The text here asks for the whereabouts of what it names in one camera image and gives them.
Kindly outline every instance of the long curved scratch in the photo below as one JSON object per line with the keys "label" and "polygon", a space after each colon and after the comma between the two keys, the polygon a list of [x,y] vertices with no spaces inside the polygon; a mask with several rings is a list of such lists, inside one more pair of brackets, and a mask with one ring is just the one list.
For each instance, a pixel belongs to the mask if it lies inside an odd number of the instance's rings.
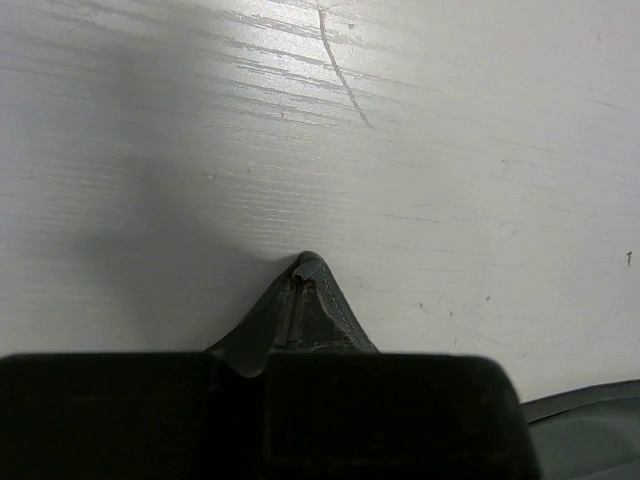
{"label": "long curved scratch", "polygon": [[367,127],[369,127],[371,130],[375,130],[375,128],[373,128],[373,125],[371,125],[371,122],[369,121],[367,116],[362,111],[362,108],[360,108],[360,105],[358,105],[358,101],[356,100],[356,97],[353,94],[351,87],[347,83],[347,79],[344,78],[344,75],[342,74],[342,71],[338,66],[338,62],[336,62],[336,57],[334,57],[333,52],[331,51],[331,46],[329,45],[329,40],[327,39],[327,31],[325,28],[326,10],[323,10],[322,8],[320,8],[320,4],[318,3],[317,0],[316,0],[316,7],[318,8],[318,16],[320,18],[320,37],[322,38],[324,49],[327,51],[327,55],[329,55],[329,60],[331,60],[331,65],[333,66],[333,70],[336,72],[336,75],[342,82],[342,85],[344,86],[345,90],[347,91],[347,94],[349,95],[349,98],[351,99],[353,108],[355,108],[356,111],[360,114],[360,118],[362,119],[364,124]]}

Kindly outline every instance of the painted wooden surface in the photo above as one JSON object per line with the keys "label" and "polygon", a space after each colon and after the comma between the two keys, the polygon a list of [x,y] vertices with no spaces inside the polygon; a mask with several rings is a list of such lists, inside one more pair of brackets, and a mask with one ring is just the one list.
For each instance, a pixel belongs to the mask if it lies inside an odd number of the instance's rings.
{"label": "painted wooden surface", "polygon": [[201,349],[301,250],[385,351],[640,377],[640,7],[0,0],[0,351]]}

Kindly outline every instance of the wood grain texture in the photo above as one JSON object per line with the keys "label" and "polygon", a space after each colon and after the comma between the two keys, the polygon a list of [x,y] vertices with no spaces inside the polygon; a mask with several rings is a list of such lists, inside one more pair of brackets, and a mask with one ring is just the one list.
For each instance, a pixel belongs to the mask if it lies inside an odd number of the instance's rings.
{"label": "wood grain texture", "polygon": [[635,2],[0,8],[2,353],[203,348],[309,249],[382,350],[640,376]]}

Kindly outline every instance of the white surface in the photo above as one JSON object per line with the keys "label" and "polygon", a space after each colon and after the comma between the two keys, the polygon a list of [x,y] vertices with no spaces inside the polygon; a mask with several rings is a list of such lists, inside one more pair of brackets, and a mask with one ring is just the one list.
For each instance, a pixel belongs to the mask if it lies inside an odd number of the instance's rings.
{"label": "white surface", "polygon": [[200,349],[301,250],[385,351],[640,377],[632,0],[0,1],[0,351]]}

